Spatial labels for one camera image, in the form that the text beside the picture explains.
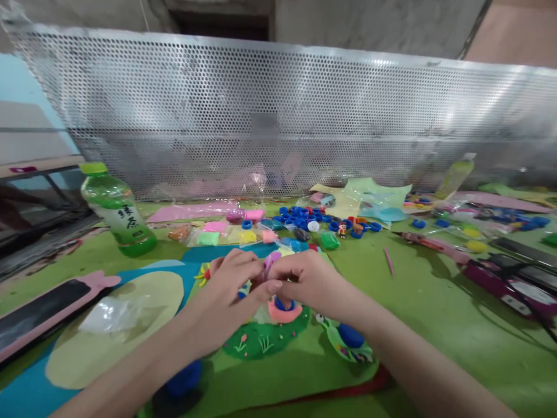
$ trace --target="white plastic bag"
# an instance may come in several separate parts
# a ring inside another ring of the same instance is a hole
[[[136,300],[102,298],[79,326],[79,330],[93,334],[110,334],[134,328],[148,296]]]

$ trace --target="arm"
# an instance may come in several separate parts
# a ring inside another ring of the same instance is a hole
[[[174,319],[53,416],[133,416],[175,374],[222,346],[280,289],[281,282],[268,280],[238,301],[238,289],[262,274],[263,263],[252,251],[235,249],[225,258],[213,260],[211,280]]]
[[[314,251],[280,258],[268,277],[292,280],[279,291],[281,300],[300,301],[360,331],[425,416],[516,416],[454,362],[348,283]]]

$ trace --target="pink pencil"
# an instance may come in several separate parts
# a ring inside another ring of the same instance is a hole
[[[383,248],[383,251],[385,252],[385,255],[387,256],[387,263],[389,263],[390,273],[393,275],[393,277],[395,277],[395,270],[393,270],[393,263],[390,260],[389,251],[386,248]]]

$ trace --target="hand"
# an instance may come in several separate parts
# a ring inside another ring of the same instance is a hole
[[[357,308],[370,300],[313,250],[279,258],[267,277],[291,280],[284,282],[277,294],[285,306],[296,300],[353,327],[361,317]]]
[[[263,275],[263,262],[253,251],[235,248],[213,260],[210,269],[211,279],[176,317],[183,321],[183,341],[177,347],[189,348],[190,361],[221,347],[283,285],[268,280],[238,299],[238,290],[248,280],[260,280]]]

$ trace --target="green tea bottle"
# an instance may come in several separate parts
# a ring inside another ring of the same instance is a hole
[[[85,163],[79,167],[87,176],[81,195],[110,228],[122,254],[138,257],[151,251],[157,245],[157,238],[139,214],[132,189],[108,174],[103,163]]]
[[[441,185],[435,192],[434,196],[437,199],[445,200],[451,197],[464,183],[466,177],[474,169],[474,157],[475,153],[466,153],[464,157],[453,163],[447,171],[445,178],[441,182]]]

